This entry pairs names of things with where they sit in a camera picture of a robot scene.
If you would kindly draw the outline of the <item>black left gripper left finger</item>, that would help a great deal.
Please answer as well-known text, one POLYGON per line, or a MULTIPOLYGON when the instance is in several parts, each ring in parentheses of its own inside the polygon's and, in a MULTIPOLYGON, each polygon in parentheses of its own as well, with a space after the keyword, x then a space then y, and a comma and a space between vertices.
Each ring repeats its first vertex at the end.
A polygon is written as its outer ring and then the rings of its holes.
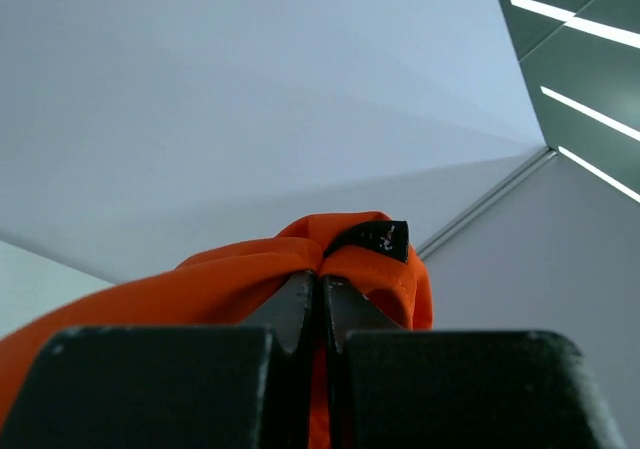
POLYGON ((5 448, 304 448, 310 272, 236 325, 77 326, 35 358, 5 448))

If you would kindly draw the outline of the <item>orange shorts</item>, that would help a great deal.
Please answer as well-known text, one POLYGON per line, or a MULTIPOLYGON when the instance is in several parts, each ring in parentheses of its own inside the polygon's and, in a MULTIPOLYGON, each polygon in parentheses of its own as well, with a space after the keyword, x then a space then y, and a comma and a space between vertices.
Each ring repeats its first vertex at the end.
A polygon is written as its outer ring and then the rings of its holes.
POLYGON ((316 278, 304 448, 336 448, 330 438, 324 279, 348 280, 405 329, 432 326, 428 274, 408 226, 379 212, 310 215, 275 237, 197 254, 172 271, 94 293, 20 328, 1 342, 2 427, 35 358, 59 332, 77 326, 236 325, 299 272, 316 278))

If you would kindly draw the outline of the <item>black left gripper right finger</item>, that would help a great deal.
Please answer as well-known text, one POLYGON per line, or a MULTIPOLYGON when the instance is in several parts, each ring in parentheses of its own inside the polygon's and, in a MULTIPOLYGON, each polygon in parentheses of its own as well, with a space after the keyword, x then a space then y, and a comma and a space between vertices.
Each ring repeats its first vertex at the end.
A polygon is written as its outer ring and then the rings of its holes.
POLYGON ((579 348, 550 331, 411 331, 323 281, 336 448, 622 448, 579 348))

